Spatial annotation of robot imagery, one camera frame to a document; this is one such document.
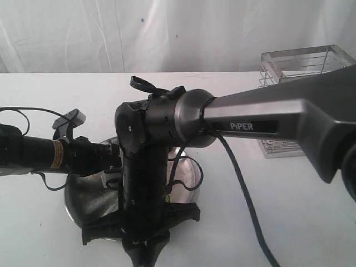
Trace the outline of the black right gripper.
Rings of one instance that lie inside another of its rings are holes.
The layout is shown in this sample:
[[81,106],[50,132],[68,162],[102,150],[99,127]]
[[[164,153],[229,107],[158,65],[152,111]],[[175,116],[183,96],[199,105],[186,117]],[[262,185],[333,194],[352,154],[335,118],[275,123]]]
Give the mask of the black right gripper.
[[200,220],[194,202],[168,200],[165,177],[125,177],[120,182],[117,223],[94,221],[81,227],[82,244],[96,239],[121,239],[132,266],[155,266],[170,241],[169,229]]

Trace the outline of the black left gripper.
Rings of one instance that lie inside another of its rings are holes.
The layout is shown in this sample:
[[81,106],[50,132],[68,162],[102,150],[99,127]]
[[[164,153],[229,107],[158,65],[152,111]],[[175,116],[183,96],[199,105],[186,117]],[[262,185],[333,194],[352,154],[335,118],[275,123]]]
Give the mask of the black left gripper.
[[62,169],[74,175],[88,176],[103,170],[101,160],[120,158],[118,144],[96,144],[80,137],[69,143],[63,142],[64,156]]

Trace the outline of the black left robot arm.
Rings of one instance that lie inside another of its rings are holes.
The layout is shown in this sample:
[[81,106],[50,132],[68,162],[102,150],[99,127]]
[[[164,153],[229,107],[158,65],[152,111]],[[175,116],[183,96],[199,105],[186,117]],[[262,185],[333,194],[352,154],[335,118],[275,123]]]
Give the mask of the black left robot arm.
[[91,143],[85,137],[65,140],[23,136],[10,125],[1,124],[1,175],[53,172],[88,176],[121,167],[117,144]]

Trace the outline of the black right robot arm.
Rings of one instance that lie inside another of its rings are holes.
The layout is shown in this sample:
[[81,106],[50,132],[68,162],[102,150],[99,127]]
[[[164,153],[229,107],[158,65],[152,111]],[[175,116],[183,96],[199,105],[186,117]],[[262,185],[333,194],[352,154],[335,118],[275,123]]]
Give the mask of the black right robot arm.
[[115,112],[123,160],[119,208],[82,226],[84,244],[121,239],[134,266],[154,266],[170,229],[200,218],[195,203],[168,198],[178,184],[175,171],[167,169],[169,148],[183,151],[219,140],[233,164],[260,247],[277,266],[226,137],[296,142],[324,182],[340,170],[347,192],[355,197],[355,66],[223,97],[182,86],[168,91],[136,76],[130,85],[149,97],[124,102]]

